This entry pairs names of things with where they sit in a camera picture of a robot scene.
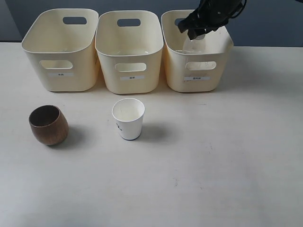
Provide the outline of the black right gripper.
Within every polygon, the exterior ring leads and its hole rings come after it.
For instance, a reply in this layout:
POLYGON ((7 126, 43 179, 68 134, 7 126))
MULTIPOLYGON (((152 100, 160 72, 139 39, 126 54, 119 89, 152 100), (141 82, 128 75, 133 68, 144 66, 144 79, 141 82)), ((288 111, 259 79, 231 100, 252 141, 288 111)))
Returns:
POLYGON ((197 39, 228 24, 245 9, 246 0, 202 0, 197 11, 178 23, 180 33, 187 30, 190 40, 197 39))

